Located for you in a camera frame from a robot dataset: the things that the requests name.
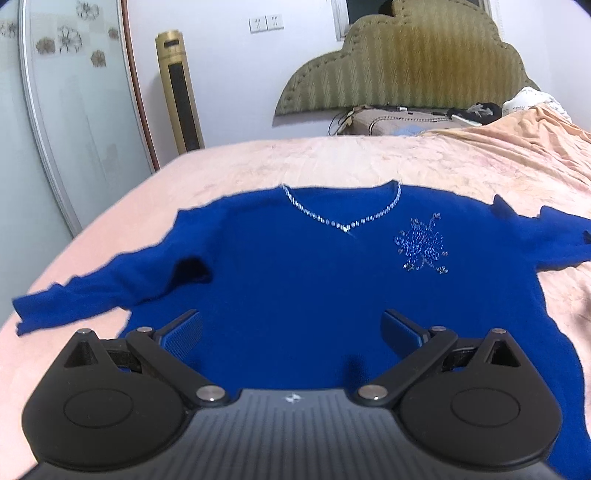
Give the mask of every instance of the blue sweater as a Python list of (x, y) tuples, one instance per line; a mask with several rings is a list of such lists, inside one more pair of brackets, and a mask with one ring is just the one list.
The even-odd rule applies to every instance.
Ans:
[[(349, 223), (382, 210), (397, 184), (293, 190), (307, 209)], [(550, 465), (591, 478), (583, 372), (549, 318), (537, 270), (591, 260), (591, 220), (543, 207), (518, 216), (449, 192), (402, 186), (393, 210), (342, 232), (295, 208), (281, 188), (178, 213), (163, 241), (121, 254), (66, 286), (14, 300), (18, 334), (131, 311), (125, 335), (200, 310), (188, 363), (230, 391), (355, 388), (399, 359), (380, 337), (394, 308), (464, 337), (508, 329), (558, 399), (563, 429)]]

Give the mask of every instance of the sweater sleeve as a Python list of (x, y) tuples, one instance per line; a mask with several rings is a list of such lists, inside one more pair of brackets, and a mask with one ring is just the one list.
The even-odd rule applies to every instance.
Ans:
[(73, 277), (65, 286), (13, 299), (21, 317), (17, 335), (93, 317), (115, 307), (129, 310), (175, 286), (212, 279), (217, 237), (226, 213), (223, 199), (179, 211), (161, 243), (117, 255), (101, 269)]
[(499, 196), (493, 210), (513, 226), (537, 270), (560, 270), (591, 260), (591, 220), (543, 206), (537, 217), (517, 215)]

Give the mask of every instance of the frosted glass door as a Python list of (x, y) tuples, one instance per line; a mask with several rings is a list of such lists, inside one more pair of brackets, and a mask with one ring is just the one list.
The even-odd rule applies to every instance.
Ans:
[(21, 24), (34, 129), (76, 234), (151, 174), (118, 1), (24, 0)]

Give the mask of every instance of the wall socket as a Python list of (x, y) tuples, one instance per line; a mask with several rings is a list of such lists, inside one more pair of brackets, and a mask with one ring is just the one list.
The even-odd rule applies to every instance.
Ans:
[(248, 23), (251, 26), (251, 33), (259, 33), (267, 31), (267, 19), (265, 17), (250, 18)]
[(268, 30), (282, 30), (283, 17), (281, 15), (267, 15), (267, 29)]

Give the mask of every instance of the bed headboard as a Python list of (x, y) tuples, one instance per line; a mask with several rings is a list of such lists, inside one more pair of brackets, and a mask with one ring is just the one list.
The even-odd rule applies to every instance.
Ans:
[(297, 70), (275, 114), (357, 105), (501, 105), (524, 86), (537, 88), (516, 49), (471, 3), (394, 0), (392, 10), (394, 17), (360, 18), (340, 51)]

